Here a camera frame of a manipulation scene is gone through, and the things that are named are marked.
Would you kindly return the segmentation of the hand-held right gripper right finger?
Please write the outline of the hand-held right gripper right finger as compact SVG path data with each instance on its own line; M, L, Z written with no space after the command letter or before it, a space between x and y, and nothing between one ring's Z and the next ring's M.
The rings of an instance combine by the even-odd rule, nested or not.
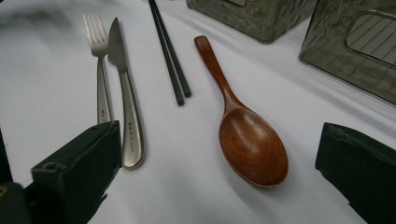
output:
M396 224L396 149L326 122L315 168L368 224Z

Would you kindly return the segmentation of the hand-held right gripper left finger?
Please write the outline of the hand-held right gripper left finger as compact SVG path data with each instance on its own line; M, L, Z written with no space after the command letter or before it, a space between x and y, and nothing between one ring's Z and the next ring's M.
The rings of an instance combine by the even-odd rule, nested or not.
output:
M32 169L36 224L87 224L120 169L120 124L92 126Z

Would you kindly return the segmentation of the brown wooden spoon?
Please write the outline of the brown wooden spoon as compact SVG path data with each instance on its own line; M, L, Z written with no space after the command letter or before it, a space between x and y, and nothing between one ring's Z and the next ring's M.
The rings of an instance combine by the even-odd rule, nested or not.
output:
M197 36L194 44L223 95L219 143L226 161L253 185L262 188L279 185L288 175L289 159L278 134L234 95L208 38Z

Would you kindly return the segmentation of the black chopstick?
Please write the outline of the black chopstick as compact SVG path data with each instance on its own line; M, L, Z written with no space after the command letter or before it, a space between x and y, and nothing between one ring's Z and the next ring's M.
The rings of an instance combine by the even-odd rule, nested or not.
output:
M167 46L166 46L166 43L165 43L165 39L163 37L163 31L162 31L162 28L160 26L160 22L158 20L158 17L156 15L156 12L155 12L155 9L154 9L154 0L148 0L148 3L149 3L149 6L150 6L150 10L151 10L151 13L152 13L154 24L156 26L157 35L158 35L160 43L161 43L161 47L162 47L162 51L163 51L163 57L165 59L165 63L166 63L166 66L167 66L167 70L168 70L168 74L169 74L169 77L170 77L170 80L171 80L173 91L174 91L174 94L175 94L175 97L176 97L176 101L177 101L177 104L179 106L182 106L182 105L184 105L184 98L183 98L183 95L182 95L182 91L180 90L180 87L178 85L177 75L176 75L174 67L172 65L172 60L171 60L171 57L169 55L169 52L168 52L168 49L167 49Z
M170 39L170 37L169 37L169 35L167 33L166 27L165 27L165 25L163 23L163 19L162 19L161 13L160 13L160 11L158 9L158 6L157 6L155 0L154 0L154 9L155 9L156 15L158 17L158 20L160 22L160 26L161 26L162 31L163 31L163 37L165 39L165 43L166 43L169 55L170 55L171 60L172 60L172 65L173 65L175 73L177 75L177 82L178 82L178 85L180 87L180 90L182 91L183 98L184 99L185 98L189 98L189 97L191 97L190 86L189 86L188 81L187 81L187 79L186 79L186 77L184 75L184 72L183 72L182 68L181 68L181 65L180 65L180 62L178 60L177 54L176 54L176 52L174 50L172 41L171 41L171 39Z

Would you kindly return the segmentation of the silver metal fork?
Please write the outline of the silver metal fork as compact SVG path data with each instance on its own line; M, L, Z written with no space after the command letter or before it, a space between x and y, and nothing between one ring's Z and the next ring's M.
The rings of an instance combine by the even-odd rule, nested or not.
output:
M104 68L108 35L97 14L85 14L83 20L92 56L97 58L97 120L99 123L104 123L112 120Z

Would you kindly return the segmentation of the smoky transparent plastic bin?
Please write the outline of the smoky transparent plastic bin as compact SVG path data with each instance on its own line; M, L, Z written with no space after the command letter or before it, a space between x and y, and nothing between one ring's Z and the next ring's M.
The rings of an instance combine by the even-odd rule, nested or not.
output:
M317 1L186 0L186 4L262 43L272 43L310 17Z
M396 105L396 0L318 0L300 59Z

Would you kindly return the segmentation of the silver metal knife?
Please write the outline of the silver metal knife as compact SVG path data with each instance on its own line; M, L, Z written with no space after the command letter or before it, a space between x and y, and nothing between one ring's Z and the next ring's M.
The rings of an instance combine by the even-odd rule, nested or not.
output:
M120 77L124 123L121 165L125 169L135 169L144 159L144 139L118 18L110 26L107 58Z

